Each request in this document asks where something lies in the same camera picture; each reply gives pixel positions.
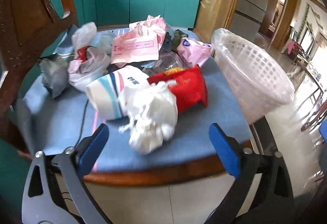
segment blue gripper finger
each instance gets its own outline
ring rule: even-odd
[[[234,138],[226,136],[217,123],[210,126],[209,139],[227,173],[238,178],[241,174],[241,146]]]

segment pink plastic bag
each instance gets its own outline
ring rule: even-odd
[[[204,44],[192,38],[183,37],[177,47],[177,53],[189,67],[196,64],[200,67],[211,55],[211,45]]]
[[[139,23],[143,26],[148,27],[149,29],[151,29],[153,32],[155,32],[157,34],[158,46],[159,46],[159,49],[161,49],[161,46],[164,42],[166,32],[167,32],[167,24],[166,24],[166,21],[164,20],[164,18],[160,17],[160,15],[158,15],[157,17],[148,15],[148,17],[145,21],[140,21],[140,22],[130,24],[130,29],[131,30],[134,29],[137,26],[137,24],[139,24]]]
[[[159,57],[157,34],[140,23],[129,32],[115,37],[112,46],[112,64],[124,65],[157,60]]]

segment window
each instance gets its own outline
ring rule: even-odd
[[[313,35],[309,28],[305,31],[305,36],[302,39],[301,47],[303,50],[308,53],[313,42]]]

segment doorway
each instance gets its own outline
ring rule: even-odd
[[[269,0],[267,11],[261,23],[259,33],[270,42],[281,19],[285,0]]]

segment red snack bag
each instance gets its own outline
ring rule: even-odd
[[[169,86],[168,89],[176,96],[178,113],[198,102],[205,107],[208,106],[207,87],[198,65],[192,69],[170,75],[164,75],[163,73],[152,75],[148,78],[148,82],[152,84],[159,81],[167,82],[172,79],[177,84]]]

